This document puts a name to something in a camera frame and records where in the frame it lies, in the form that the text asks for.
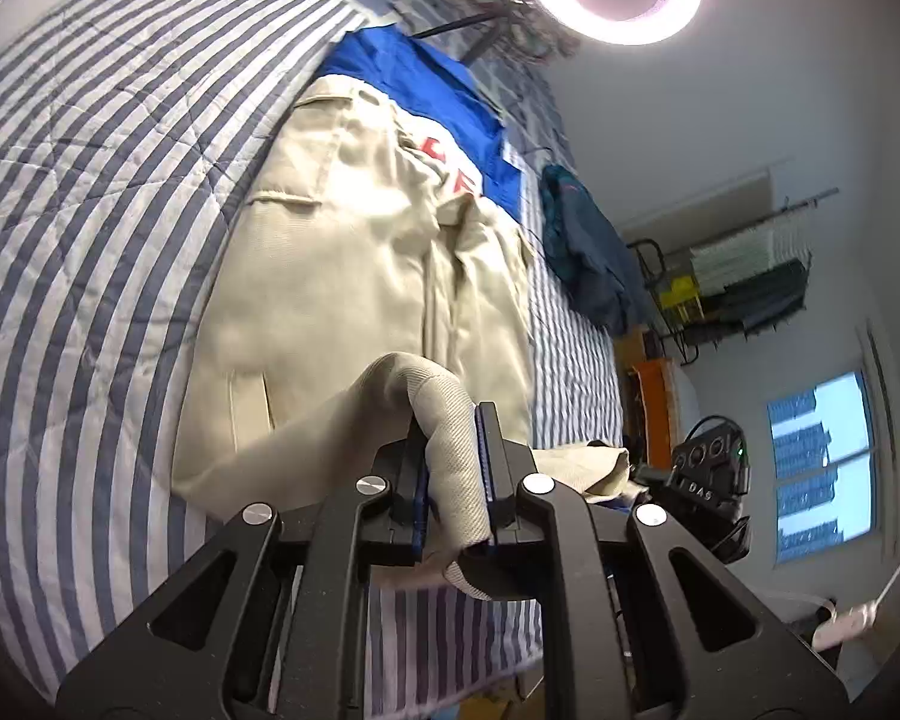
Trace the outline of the beige and blue work jacket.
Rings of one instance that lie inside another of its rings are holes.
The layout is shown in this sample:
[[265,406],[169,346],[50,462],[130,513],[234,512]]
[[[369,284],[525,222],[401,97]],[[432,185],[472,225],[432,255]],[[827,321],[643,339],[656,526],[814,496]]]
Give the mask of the beige and blue work jacket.
[[504,127],[464,65],[393,26],[350,32],[289,112],[199,324],[172,486],[217,518],[302,509],[424,433],[422,561],[466,589],[491,534],[475,408],[526,442],[533,254]]

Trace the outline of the blue white striped quilt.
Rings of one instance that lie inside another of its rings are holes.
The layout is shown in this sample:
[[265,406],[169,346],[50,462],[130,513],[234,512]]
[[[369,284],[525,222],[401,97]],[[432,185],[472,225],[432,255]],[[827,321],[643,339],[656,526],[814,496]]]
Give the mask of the blue white striped quilt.
[[40,704],[217,520],[170,483],[238,208],[354,0],[66,0],[0,54],[0,650]]

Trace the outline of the orange stool with white cover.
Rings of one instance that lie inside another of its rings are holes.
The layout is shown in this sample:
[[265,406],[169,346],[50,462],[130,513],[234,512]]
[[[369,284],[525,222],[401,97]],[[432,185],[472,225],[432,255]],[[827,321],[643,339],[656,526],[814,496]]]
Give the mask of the orange stool with white cover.
[[685,369],[667,358],[636,362],[624,377],[626,436],[635,455],[669,470],[673,450],[702,416],[696,387]]

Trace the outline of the black clothes rack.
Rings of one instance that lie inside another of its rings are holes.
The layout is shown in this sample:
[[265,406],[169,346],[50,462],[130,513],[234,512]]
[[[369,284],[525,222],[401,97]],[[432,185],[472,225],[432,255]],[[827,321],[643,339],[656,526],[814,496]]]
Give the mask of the black clothes rack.
[[774,330],[805,309],[806,216],[839,193],[826,188],[671,252],[652,238],[629,241],[652,300],[653,351],[673,348],[688,367],[707,344]]

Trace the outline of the yellow box on rack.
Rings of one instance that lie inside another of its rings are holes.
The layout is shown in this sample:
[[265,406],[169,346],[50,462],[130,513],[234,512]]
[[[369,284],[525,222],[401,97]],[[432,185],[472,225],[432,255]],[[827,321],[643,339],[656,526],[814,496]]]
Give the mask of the yellow box on rack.
[[706,312],[702,307],[699,284],[692,275],[676,275],[668,281],[667,288],[656,293],[663,317],[674,327],[702,322]]

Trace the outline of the dark navy folded garment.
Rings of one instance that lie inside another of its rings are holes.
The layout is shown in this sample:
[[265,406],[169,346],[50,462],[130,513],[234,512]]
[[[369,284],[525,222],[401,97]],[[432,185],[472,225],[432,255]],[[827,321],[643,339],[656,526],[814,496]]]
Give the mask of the dark navy folded garment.
[[543,167],[538,187],[544,257],[572,309],[614,338],[647,323],[649,296],[639,262],[587,187],[560,164]]

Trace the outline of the white striped hanging towel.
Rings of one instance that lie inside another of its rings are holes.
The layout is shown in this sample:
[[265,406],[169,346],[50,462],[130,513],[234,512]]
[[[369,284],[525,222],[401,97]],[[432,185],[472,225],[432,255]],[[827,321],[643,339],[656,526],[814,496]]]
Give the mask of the white striped hanging towel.
[[806,262],[803,236],[790,224],[763,224],[691,250],[691,266],[702,296],[761,275],[779,265]]

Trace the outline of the dark hanging clothes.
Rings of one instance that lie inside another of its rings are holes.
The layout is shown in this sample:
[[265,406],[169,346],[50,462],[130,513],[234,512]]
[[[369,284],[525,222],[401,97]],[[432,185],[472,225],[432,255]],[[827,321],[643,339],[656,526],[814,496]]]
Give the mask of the dark hanging clothes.
[[805,309],[809,268],[792,259],[754,277],[729,284],[702,301],[704,321],[696,333],[704,341],[758,335]]

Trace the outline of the window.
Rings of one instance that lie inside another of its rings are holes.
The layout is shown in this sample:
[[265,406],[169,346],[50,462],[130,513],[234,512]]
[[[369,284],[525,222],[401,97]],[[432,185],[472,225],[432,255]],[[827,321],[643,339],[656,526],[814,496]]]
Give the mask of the window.
[[775,561],[800,561],[873,532],[875,438],[860,371],[767,405],[775,475]]

